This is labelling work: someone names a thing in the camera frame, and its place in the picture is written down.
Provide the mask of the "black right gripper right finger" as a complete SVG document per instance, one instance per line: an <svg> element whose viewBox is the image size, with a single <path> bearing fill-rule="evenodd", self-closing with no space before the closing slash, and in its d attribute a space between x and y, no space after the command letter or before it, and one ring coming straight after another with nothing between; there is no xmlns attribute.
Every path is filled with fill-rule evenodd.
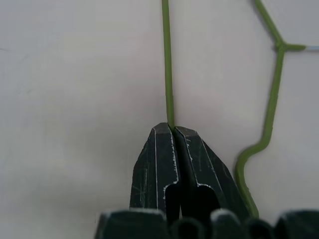
<svg viewBox="0 0 319 239"><path fill-rule="evenodd" d="M241 221L250 214L234 180L199 134L185 127L174 130L181 173L183 216L207 221L217 209L232 211Z"/></svg>

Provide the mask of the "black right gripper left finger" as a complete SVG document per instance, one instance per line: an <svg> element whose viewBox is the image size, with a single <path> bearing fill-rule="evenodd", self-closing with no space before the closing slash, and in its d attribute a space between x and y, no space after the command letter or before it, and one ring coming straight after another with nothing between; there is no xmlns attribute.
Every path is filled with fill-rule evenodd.
<svg viewBox="0 0 319 239"><path fill-rule="evenodd" d="M131 208L162 211L168 221L180 216L180 171L174 137L168 124L151 132L134 165Z"/></svg>

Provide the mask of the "green wire hanger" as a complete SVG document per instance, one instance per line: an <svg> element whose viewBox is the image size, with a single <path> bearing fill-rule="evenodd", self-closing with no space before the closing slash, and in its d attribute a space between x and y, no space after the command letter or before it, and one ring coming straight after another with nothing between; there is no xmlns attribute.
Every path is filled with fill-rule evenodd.
<svg viewBox="0 0 319 239"><path fill-rule="evenodd" d="M252 0L262 22L269 31L270 36L274 41L274 50L276 52L276 64L274 69L274 77L270 87L267 108L265 111L264 125L260 140L245 148L237 157L235 164L235 181L241 196L244 199L245 205L248 207L250 215L255 218L259 217L257 206L251 196L249 188L246 185L244 168L248 159L263 151L270 143L275 112L278 102L279 88L282 76L284 55L286 52L301 52L301 51L317 51L319 45L310 46L302 44L291 44L286 42L278 31L271 16L267 12L262 0ZM169 0L161 0L162 8L162 26L163 26L163 46L164 46L164 75L165 75L165 100L166 100L166 117L169 127L175 128L174 119L174 101L173 101L173 86L172 86L172 58L171 58L171 38L170 38L170 18L169 18Z"/></svg>

